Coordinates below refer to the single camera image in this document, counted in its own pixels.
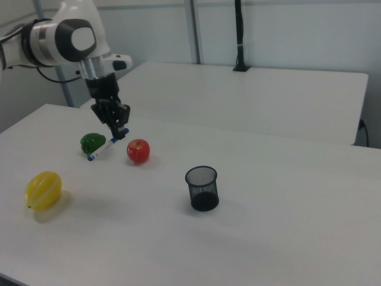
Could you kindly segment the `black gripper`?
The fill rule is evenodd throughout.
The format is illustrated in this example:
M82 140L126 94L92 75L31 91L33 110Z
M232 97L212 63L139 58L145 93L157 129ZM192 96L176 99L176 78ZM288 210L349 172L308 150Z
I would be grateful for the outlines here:
M113 138L123 139L129 132L125 127L129 120L130 107L122 104L118 96L119 86L114 73L107 76L86 79L90 96L95 100L91 106L98 119L107 124Z

